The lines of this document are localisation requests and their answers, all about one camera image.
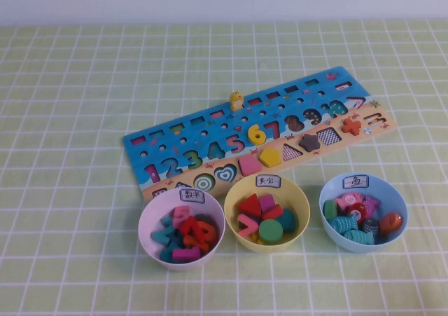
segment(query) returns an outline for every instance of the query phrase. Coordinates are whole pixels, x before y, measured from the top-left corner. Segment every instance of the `yellow bowl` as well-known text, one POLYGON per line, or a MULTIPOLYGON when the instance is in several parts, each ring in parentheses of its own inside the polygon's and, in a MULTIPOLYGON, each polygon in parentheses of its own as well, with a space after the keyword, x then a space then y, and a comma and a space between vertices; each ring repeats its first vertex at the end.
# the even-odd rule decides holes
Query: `yellow bowl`
POLYGON ((238 181, 225 197, 224 202, 225 220, 235 235, 236 239, 245 248, 258 253, 283 252, 288 249, 305 231, 309 223, 308 198, 302 189, 287 178, 276 174, 253 174, 238 181), (250 237, 243 238, 238 234, 238 210, 237 205, 250 195, 257 196, 271 194, 276 204, 288 208, 295 213, 298 228, 293 233, 285 233, 279 244, 259 245, 254 243, 250 237))

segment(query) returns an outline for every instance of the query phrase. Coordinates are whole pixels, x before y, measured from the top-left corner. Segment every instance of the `white wall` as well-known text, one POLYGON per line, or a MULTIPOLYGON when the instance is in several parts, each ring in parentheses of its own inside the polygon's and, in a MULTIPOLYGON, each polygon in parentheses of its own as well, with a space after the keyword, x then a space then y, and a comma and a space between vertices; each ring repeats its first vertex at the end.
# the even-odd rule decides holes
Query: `white wall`
POLYGON ((0 0, 0 25, 447 16, 448 0, 0 0))

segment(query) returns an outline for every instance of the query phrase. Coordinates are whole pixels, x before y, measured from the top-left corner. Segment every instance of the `number peg board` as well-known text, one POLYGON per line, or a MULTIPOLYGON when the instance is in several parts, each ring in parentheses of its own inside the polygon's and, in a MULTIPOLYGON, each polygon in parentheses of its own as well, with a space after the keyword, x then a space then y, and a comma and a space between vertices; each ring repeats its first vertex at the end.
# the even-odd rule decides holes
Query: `number peg board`
POLYGON ((239 159, 257 160, 266 148, 278 150, 281 162, 260 163, 261 172, 275 173, 396 127, 358 81, 335 67, 247 95, 240 110, 226 102, 123 141, 143 197, 151 200, 176 187, 223 195, 243 178, 239 159), (252 125, 265 133, 264 144, 249 141, 252 125))

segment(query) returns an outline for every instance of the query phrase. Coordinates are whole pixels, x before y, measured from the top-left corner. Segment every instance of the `bowl label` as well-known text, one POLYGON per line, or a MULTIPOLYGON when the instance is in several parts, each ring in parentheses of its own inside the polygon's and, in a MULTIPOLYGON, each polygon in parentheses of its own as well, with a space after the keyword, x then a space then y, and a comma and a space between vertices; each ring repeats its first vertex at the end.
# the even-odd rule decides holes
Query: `bowl label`
POLYGON ((342 181, 343 188, 368 188, 369 176, 358 174, 356 176, 345 177, 342 181))
POLYGON ((183 202, 198 202, 199 204, 205 203, 204 193, 195 188, 182 188, 179 193, 181 194, 181 200, 183 202))
POLYGON ((281 177, 276 174, 259 174, 255 178, 255 185, 259 188, 279 188, 281 186, 281 177))

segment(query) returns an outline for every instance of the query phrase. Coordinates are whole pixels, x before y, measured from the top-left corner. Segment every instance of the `plastic bowl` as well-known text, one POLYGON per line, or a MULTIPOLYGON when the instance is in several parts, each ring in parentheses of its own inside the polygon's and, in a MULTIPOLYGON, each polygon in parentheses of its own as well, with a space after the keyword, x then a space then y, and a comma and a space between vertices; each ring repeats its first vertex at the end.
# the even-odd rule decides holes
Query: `plastic bowl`
POLYGON ((219 202, 206 192, 196 188, 173 188, 155 197, 143 210, 139 221, 139 239, 146 253, 171 270, 190 270, 204 265, 221 243, 225 231, 224 211, 219 202), (151 232, 162 230, 162 218, 169 215, 177 206, 188 205, 190 214, 208 214, 214 219, 219 229, 216 246, 202 258, 189 263, 168 263, 160 260, 160 251, 165 247, 151 239, 151 232))
POLYGON ((310 215, 308 199, 302 189, 289 179, 276 174, 254 174, 238 181, 225 197, 224 213, 236 239, 245 248, 258 253, 283 252, 288 249, 307 228, 310 215), (285 233, 277 245, 259 245, 238 234, 237 205, 254 193, 257 196, 273 195, 275 203, 290 209, 296 215, 298 228, 294 233, 285 233))
POLYGON ((368 253, 380 249, 396 240, 406 229, 407 207, 400 193, 387 181, 371 174, 350 172, 340 174, 328 181, 322 188, 319 196, 319 207, 321 211, 322 224, 328 236, 340 247, 355 253, 368 253), (381 220, 390 212, 397 212, 403 217, 401 227, 395 232, 389 233, 386 242, 378 245, 363 245, 351 241, 336 232, 323 215, 323 204, 327 199, 339 198, 348 192, 358 192, 361 195, 371 195, 381 201, 381 205, 375 210, 374 219, 381 220))

